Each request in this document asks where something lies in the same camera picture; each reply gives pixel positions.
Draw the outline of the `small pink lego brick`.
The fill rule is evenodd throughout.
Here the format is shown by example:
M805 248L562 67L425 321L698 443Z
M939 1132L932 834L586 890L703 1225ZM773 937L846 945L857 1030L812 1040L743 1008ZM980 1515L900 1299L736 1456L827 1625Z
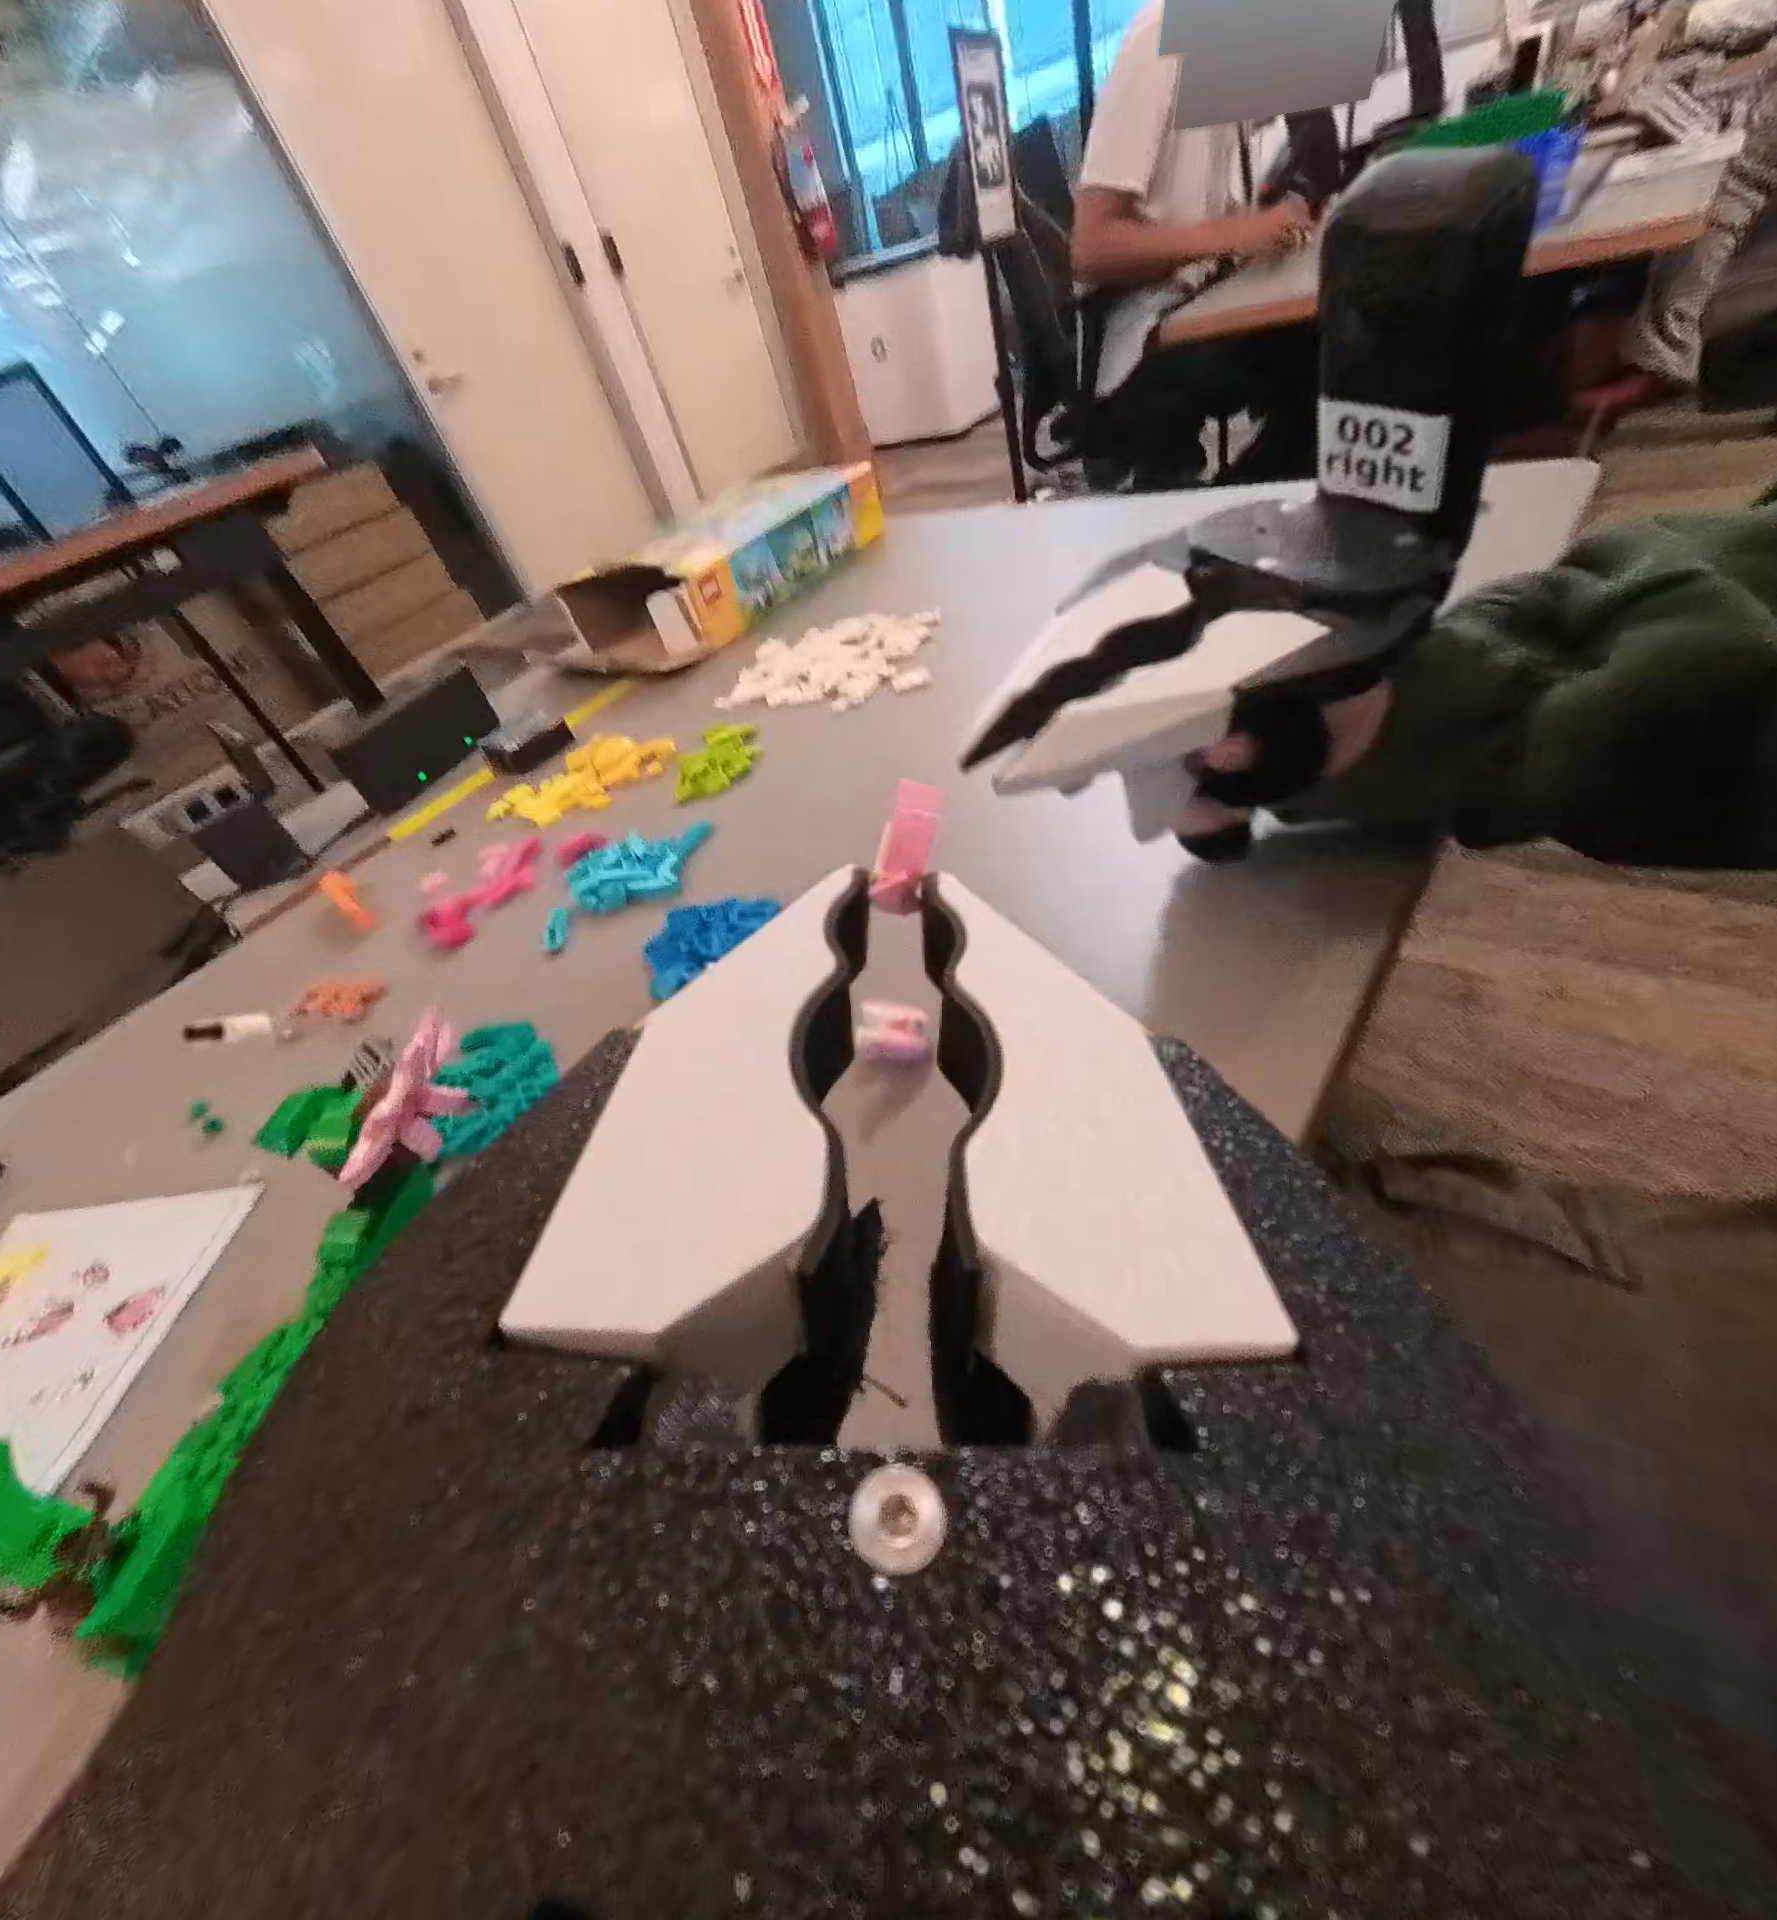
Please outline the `small pink lego brick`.
M868 896L873 908L908 916L919 908L919 889L941 834L946 793L932 783L901 780L873 850Z

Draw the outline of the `long wooden office table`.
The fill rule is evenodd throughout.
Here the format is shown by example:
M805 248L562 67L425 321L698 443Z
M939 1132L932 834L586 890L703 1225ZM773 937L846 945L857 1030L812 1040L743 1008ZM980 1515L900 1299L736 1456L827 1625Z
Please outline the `long wooden office table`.
M1666 148L1652 166L1629 173L1622 161L1576 166L1586 191L1572 209L1536 234L1522 257L1522 276L1561 276L1619 262L1675 254L1706 230L1720 170L1742 148L1738 137L1716 137L1697 148ZM1229 278L1212 282L1195 301L1162 316L1166 350L1195 342L1248 337L1277 326L1300 326L1317 305L1317 248L1255 262Z

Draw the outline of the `red fire extinguisher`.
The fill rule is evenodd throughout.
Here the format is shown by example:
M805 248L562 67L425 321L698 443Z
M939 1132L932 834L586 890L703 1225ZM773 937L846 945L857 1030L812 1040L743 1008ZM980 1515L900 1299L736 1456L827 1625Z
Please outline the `red fire extinguisher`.
M827 200L827 184L806 132L805 95L783 95L774 108L773 161L774 161L778 194L794 217L805 257L827 269L844 249L844 235L839 235L834 209Z

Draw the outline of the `pile of lime lego bricks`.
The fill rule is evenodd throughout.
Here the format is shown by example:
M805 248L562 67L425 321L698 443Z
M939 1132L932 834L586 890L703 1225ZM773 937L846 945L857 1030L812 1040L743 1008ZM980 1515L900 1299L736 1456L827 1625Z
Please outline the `pile of lime lego bricks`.
M750 780L761 760L756 726L704 729L696 752L677 753L672 802L692 806Z

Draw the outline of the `lego instruction booklet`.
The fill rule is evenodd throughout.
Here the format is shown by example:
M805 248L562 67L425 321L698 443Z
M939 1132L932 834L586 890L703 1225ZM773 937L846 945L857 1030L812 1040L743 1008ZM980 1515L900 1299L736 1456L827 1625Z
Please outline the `lego instruction booklet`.
M0 1437L28 1488L80 1500L94 1524L63 1547L63 1567L36 1591L84 1621L88 1579L111 1551L128 1509L97 1509L73 1483L84 1450L195 1303L265 1193L262 1181L115 1205L22 1212L0 1240Z

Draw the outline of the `green lego base build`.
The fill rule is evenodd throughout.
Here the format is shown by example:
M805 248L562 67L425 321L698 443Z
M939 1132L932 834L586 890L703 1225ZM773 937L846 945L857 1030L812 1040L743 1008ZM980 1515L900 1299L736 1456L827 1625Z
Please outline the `green lego base build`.
M93 1606L73 1626L88 1665L134 1680L153 1662L254 1429L334 1306L431 1205L435 1190L438 1171L421 1164L382 1178L375 1202L327 1219L298 1309L230 1369L216 1408L181 1437L115 1523L108 1559L88 1579Z

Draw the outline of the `green lego baseplate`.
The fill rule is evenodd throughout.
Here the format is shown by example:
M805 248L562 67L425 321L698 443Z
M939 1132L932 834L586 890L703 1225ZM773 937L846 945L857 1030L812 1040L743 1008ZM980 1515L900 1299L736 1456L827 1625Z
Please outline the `green lego baseplate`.
M1522 148L1569 123L1564 89L1534 89L1477 101L1405 134L1403 151Z

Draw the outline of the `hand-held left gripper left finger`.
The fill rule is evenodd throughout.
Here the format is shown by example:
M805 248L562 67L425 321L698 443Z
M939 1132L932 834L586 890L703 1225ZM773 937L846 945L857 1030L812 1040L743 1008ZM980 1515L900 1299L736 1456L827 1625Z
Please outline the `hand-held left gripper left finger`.
M853 1065L868 918L868 875L834 868L640 1022L500 1306L503 1341L750 1402L759 1440L839 1437L872 1238L827 1093Z

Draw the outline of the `pile of dark green bricks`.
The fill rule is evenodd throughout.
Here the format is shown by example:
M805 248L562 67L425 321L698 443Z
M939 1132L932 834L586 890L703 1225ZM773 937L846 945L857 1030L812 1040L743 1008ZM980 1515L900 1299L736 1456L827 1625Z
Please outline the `pile of dark green bricks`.
M298 1087L256 1129L254 1150L337 1178L359 1140L364 1114L367 1093L355 1085Z

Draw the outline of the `pile of white lego bricks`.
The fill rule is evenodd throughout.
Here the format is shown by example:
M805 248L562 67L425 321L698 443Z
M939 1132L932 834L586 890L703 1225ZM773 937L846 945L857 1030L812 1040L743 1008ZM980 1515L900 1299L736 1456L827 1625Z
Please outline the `pile of white lego bricks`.
M926 647L941 609L853 614L801 638L764 638L736 669L714 712L865 708L878 695L912 695L932 685Z

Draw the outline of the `pile of turquoise lego bricks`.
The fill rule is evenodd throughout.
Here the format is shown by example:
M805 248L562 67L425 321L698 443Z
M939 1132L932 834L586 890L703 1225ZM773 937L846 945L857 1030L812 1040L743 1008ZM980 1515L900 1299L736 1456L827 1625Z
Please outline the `pile of turquoise lego bricks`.
M558 850L563 901L544 923L544 950L563 950L575 916L602 918L640 901L672 897L683 889L687 862L707 840L713 822L696 822L665 840L638 833L614 842L595 833L563 840Z

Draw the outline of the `person's right forearm green sleeve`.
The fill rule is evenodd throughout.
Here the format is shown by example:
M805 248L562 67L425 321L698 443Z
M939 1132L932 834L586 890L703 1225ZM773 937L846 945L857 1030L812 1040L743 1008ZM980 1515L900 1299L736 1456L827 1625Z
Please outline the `person's right forearm green sleeve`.
M1586 531L1440 614L1300 822L1777 875L1777 480Z

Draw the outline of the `pink lego flower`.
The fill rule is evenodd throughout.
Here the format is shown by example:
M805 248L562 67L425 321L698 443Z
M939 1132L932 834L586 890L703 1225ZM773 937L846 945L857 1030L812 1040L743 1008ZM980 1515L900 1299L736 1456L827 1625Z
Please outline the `pink lego flower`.
M438 1164L445 1152L438 1121L465 1118L477 1106L465 1087L441 1083L453 1053L457 1030L441 1008L425 1008L398 1046L395 1067L364 1106L359 1132L334 1178L343 1187L369 1187L395 1164Z

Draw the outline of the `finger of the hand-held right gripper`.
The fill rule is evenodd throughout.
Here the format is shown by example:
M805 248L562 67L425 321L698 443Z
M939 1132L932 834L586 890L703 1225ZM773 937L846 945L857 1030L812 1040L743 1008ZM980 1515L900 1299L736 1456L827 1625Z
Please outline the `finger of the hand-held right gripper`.
M1187 656L1203 632L1187 559L1132 559L1085 580L996 669L956 746L959 770L1063 764L1095 726L1095 702L1143 667Z
M1055 618L995 686L995 793L1080 796L1102 776L1140 783L1134 840L1177 806L1187 753L1227 734L1239 695L1323 658L1334 628L1287 609L1187 609L1113 620Z

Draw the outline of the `wooden desk with black legs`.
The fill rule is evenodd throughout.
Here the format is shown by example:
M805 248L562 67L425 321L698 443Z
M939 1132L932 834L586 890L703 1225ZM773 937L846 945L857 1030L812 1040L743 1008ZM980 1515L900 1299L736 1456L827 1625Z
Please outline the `wooden desk with black legs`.
M251 716L265 743L281 753L310 793L323 793L323 780L251 696L235 669L182 620L189 598L256 580L355 716L388 706L272 537L272 517L291 504L291 493L323 480L323 472L327 461L321 452L298 443L251 469L181 485L80 531L0 558L0 685L36 673L55 653L73 653L140 622L174 622L195 658Z

